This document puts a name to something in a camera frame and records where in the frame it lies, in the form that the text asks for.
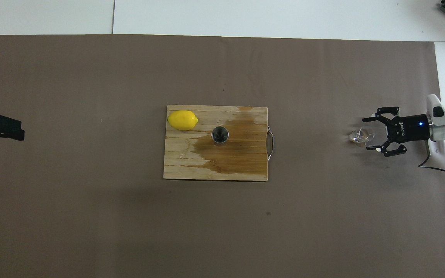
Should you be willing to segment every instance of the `stainless steel cup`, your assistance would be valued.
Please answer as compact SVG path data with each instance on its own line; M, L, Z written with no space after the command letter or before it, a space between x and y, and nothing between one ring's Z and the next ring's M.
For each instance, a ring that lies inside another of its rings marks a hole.
M211 136L214 144L221 145L228 140L229 132L225 127L217 127L212 130Z

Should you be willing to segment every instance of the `clear glass cup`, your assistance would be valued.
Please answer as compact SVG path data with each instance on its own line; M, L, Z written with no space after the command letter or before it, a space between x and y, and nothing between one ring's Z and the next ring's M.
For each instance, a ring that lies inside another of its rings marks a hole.
M374 139L374 129L369 126L363 126L350 133L350 141L356 144L365 144L365 142L372 141Z

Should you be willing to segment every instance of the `brown tabletop surface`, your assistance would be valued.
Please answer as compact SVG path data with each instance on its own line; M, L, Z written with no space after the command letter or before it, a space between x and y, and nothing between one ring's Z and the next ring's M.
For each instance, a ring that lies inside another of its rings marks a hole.
M347 139L431 93L432 42L0 36L0 277L445 277L445 173ZM168 104L268 107L268 181L163 179Z

